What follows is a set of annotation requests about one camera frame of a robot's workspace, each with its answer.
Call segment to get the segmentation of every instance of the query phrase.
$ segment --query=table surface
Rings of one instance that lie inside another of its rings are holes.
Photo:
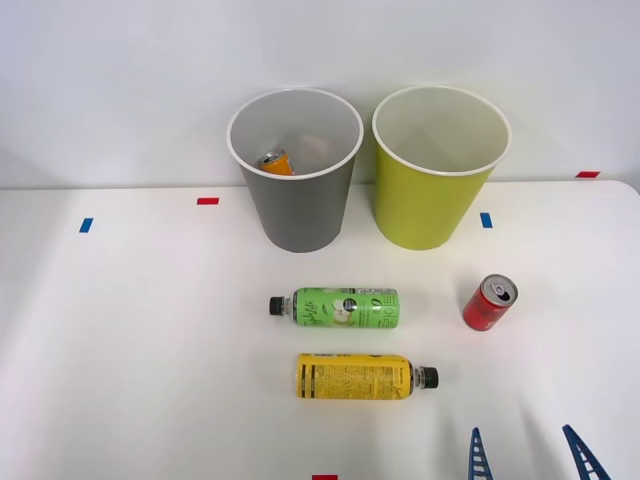
[[[466,479],[478,426],[496,480],[577,480],[566,423],[612,478],[634,478],[638,194],[488,184],[425,252],[382,236],[372,196],[352,187],[338,238],[292,254],[245,188],[0,192],[0,478]],[[475,332],[461,306],[493,272],[520,298]],[[269,316],[270,296],[304,286],[396,288],[400,325]],[[440,387],[300,400],[300,352],[401,354]]]

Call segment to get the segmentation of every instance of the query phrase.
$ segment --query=trash bin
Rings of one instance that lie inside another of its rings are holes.
[[[373,133],[376,223],[388,240],[412,250],[449,239],[511,141],[498,108],[447,86],[388,96],[373,115]]]
[[[312,252],[336,238],[362,137],[358,112],[322,90],[278,90],[238,110],[227,144],[269,240],[290,252]],[[278,149],[288,154],[295,175],[256,168],[260,157]]]

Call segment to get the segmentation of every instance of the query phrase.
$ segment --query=plastic bottle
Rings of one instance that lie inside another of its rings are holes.
[[[271,297],[269,313],[303,327],[395,328],[400,302],[390,288],[300,288],[287,298]]]
[[[299,398],[402,400],[420,389],[437,388],[438,370],[414,368],[400,355],[309,354],[298,356]]]

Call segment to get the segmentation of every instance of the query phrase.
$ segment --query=red can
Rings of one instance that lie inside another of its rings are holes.
[[[464,307],[462,317],[471,328],[484,332],[500,320],[517,298],[515,283],[504,275],[489,275]]]

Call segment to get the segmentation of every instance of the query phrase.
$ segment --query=bin rim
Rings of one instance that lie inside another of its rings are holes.
[[[402,95],[406,92],[409,92],[411,90],[428,90],[428,89],[436,89],[436,88],[440,88],[440,89],[445,89],[445,90],[453,90],[459,93],[464,93],[465,95],[469,95],[470,97],[475,98],[476,100],[479,100],[480,102],[484,103],[485,105],[487,105],[489,108],[491,108],[497,115],[498,117],[500,117],[500,119],[502,120],[502,122],[504,123],[504,126],[507,130],[507,144],[504,147],[504,150],[502,151],[502,153],[498,156],[498,158],[496,158],[493,162],[480,167],[480,168],[476,168],[475,170],[466,170],[464,172],[441,172],[439,170],[431,170],[429,168],[424,168],[424,167],[419,167],[418,165],[414,165],[411,162],[408,162],[407,160],[402,159],[401,157],[399,157],[398,155],[396,155],[395,153],[393,153],[391,151],[391,149],[389,147],[387,147],[387,145],[380,139],[380,135],[378,134],[378,125],[377,125],[377,121],[378,121],[378,113],[380,113],[380,110],[384,107],[384,105],[391,100],[393,97],[397,96],[397,95]],[[413,87],[407,87],[407,88],[403,88],[401,90],[398,90],[396,92],[393,92],[391,95],[388,95],[384,100],[382,100],[382,102],[380,102],[380,104],[376,107],[376,110],[373,112],[373,120],[371,122],[372,124],[372,128],[373,128],[373,135],[376,138],[376,142],[378,142],[378,145],[394,160],[402,163],[403,165],[411,168],[412,170],[416,170],[418,172],[422,172],[422,173],[427,173],[430,175],[438,175],[441,177],[468,177],[471,175],[476,175],[478,173],[482,173],[485,172],[487,170],[490,170],[492,168],[494,168],[496,165],[498,165],[502,159],[504,159],[504,157],[507,155],[507,153],[509,152],[509,149],[511,147],[511,125],[509,124],[509,120],[507,120],[507,117],[504,115],[504,113],[502,113],[502,111],[496,107],[493,103],[491,103],[490,101],[488,101],[487,99],[485,99],[484,97],[481,97],[480,95],[470,92],[469,90],[465,90],[463,88],[459,88],[459,87],[454,87],[451,85],[417,85],[417,86],[413,86]]]
[[[356,120],[358,121],[358,140],[357,140],[356,145],[354,146],[353,150],[351,150],[351,152],[349,152],[349,154],[347,154],[345,156],[345,158],[340,160],[335,165],[332,165],[329,168],[325,168],[324,170],[320,170],[318,172],[307,173],[305,175],[290,175],[290,176],[289,175],[275,175],[273,173],[263,172],[262,170],[254,167],[253,165],[248,164],[242,158],[240,158],[240,156],[236,153],[235,149],[233,148],[233,145],[231,144],[231,129],[233,128],[233,124],[235,123],[236,118],[238,118],[238,115],[240,115],[240,113],[242,113],[242,111],[245,108],[247,108],[249,105],[251,105],[252,103],[254,103],[254,102],[256,102],[256,101],[258,101],[258,100],[260,100],[260,99],[262,99],[264,97],[268,97],[269,95],[275,95],[275,94],[278,94],[278,93],[290,92],[290,91],[314,92],[314,93],[319,93],[319,94],[322,94],[322,95],[327,95],[327,96],[333,98],[334,100],[338,100],[339,102],[344,104],[351,111],[351,113],[353,113],[353,115],[355,116]],[[233,117],[231,117],[231,120],[229,120],[229,124],[227,126],[227,148],[231,152],[231,155],[233,156],[233,158],[235,158],[236,162],[238,162],[241,167],[246,168],[247,170],[250,170],[251,172],[253,172],[253,173],[257,174],[257,175],[260,175],[262,177],[273,178],[275,180],[294,181],[294,182],[295,181],[299,181],[299,180],[309,180],[309,179],[312,179],[312,178],[321,177],[322,175],[326,175],[328,173],[331,173],[334,170],[338,170],[340,167],[346,165],[347,163],[349,163],[349,161],[355,156],[355,154],[360,149],[360,146],[362,145],[363,138],[364,138],[364,125],[362,123],[362,118],[360,117],[360,114],[358,113],[358,111],[353,107],[353,105],[351,105],[349,102],[347,102],[344,98],[342,98],[342,97],[340,97],[338,95],[335,95],[335,94],[333,94],[331,92],[327,92],[326,90],[321,90],[319,88],[310,88],[310,87],[279,88],[277,90],[270,90],[270,91],[268,91],[266,93],[262,93],[262,94],[260,94],[260,95],[258,95],[256,97],[253,97],[250,100],[248,100],[246,103],[244,103],[236,111],[236,113],[233,115]]]

